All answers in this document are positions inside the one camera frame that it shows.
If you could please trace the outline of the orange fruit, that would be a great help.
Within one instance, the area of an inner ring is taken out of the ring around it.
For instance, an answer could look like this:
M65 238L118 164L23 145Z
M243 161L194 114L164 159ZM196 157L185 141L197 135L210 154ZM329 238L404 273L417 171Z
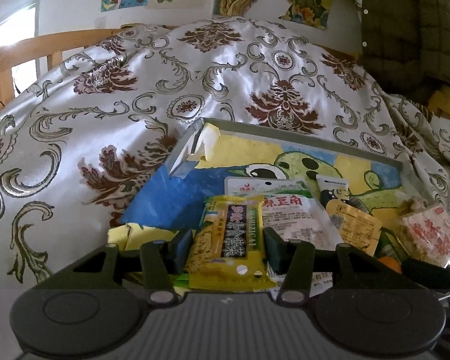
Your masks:
M384 264L386 267L393 270L394 272L397 272L399 274L402 273L401 264L395 258L392 258L389 256L383 256L381 258L378 258L378 261L381 262L382 264Z

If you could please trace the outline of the white green bean snack pouch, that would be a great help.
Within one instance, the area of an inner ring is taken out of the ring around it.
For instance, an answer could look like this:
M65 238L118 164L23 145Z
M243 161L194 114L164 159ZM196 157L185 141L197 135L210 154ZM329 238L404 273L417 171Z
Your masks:
M228 177L229 196L262 196L262 220L286 241L310 242L319 250L334 250L343 239L320 204L299 179Z

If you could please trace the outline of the gold foil snack packet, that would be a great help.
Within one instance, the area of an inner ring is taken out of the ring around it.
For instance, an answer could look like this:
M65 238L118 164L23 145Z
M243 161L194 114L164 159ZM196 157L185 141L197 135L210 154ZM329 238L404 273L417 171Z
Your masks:
M343 242L374 256L382 228L379 219L338 199L329 201L326 211Z

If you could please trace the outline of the yellow pickled vegetable packet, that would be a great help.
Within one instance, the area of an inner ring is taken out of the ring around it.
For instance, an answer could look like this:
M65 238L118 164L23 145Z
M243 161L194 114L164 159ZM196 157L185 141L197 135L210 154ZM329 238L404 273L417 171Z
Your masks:
M192 290L261 292L275 286L267 274L263 196L215 196L205 201L185 271Z

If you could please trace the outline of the dark blue stick packet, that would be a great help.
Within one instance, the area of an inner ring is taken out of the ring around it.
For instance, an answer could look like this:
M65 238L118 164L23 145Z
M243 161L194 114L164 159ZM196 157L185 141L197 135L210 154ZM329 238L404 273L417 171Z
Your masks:
M348 180L328 175L317 175L316 180L319 187L319 200L323 207L326 207L332 200L338 200L342 203L350 202Z

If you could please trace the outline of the rice cracker red packet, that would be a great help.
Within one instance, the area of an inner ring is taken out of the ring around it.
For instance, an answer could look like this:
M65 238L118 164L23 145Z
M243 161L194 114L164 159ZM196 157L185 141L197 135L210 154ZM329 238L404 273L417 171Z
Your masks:
M438 267L450 266L450 215L442 205L406 214L398 223L399 238L412 258Z

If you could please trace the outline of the green snack packet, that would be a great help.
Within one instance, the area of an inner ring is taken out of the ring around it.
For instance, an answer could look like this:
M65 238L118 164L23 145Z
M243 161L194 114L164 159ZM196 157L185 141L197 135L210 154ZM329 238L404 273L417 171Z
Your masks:
M382 229L377 245L376 257L391 257L402 262L409 257L409 254L392 232L387 229Z

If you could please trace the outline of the nut granola bar packet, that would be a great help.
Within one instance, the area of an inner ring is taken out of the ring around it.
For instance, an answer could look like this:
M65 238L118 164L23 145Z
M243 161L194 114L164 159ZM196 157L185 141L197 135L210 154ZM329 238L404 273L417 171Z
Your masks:
M428 202L423 198L411 197L403 200L398 209L398 215L400 217L406 215L417 214L425 211L428 208Z

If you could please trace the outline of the floral satin bedspread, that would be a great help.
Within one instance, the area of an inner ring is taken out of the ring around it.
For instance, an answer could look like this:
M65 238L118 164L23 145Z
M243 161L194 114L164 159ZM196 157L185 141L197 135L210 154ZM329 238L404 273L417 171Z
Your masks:
M69 57L0 112L0 289L104 243L187 127L226 119L404 160L450 213L450 120L386 94L280 24L139 25Z

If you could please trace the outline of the grey tray box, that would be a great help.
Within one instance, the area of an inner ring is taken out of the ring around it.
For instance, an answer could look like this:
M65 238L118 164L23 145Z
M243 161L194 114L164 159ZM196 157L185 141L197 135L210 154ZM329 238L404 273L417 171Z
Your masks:
M410 164L315 136L268 127L199 119L122 216L125 224L167 230L198 228L209 197L265 197L271 226L283 237L330 250L341 242L320 204L317 177L348 184L364 210L391 228L408 197L431 201Z

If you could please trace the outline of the frog painting tray liner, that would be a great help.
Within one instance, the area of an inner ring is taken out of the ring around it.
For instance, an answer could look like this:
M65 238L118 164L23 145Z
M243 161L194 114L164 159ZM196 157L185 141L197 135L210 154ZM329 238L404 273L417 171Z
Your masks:
M124 223L154 228L193 228L207 197L226 195L228 177L305 182L320 197L317 175L349 181L349 193L366 211L386 220L403 189L402 165L380 154L306 136L238 122L199 119L133 198Z

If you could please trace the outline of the window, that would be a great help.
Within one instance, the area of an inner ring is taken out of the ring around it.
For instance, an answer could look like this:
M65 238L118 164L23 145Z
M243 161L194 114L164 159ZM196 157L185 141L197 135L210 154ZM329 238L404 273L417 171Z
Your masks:
M20 41L35 38L39 29L40 0L29 0L0 21L0 47L10 47ZM21 63L12 67L14 94L27 89L38 78L40 61Z

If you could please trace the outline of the olive quilted jacket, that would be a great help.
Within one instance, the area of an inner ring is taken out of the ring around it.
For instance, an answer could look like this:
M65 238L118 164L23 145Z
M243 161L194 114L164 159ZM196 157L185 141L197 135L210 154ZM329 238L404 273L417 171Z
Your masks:
M450 86L450 0L362 0L362 66L422 105Z

